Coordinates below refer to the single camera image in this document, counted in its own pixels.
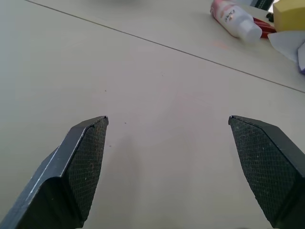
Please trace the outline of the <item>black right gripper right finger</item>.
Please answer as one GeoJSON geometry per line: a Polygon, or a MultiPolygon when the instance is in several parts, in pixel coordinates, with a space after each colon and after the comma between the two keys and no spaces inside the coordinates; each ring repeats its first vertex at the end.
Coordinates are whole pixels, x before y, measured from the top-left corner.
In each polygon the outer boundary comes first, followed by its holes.
{"type": "Polygon", "coordinates": [[[305,155],[277,126],[232,115],[244,176],[274,229],[305,227],[305,155]]]}

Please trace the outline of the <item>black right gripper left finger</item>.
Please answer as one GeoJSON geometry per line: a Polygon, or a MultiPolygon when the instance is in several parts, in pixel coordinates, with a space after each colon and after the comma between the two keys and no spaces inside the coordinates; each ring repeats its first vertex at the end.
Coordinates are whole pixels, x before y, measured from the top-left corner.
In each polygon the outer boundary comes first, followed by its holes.
{"type": "Polygon", "coordinates": [[[80,229],[99,181],[107,116],[73,126],[37,168],[8,211],[2,229],[80,229]]]}

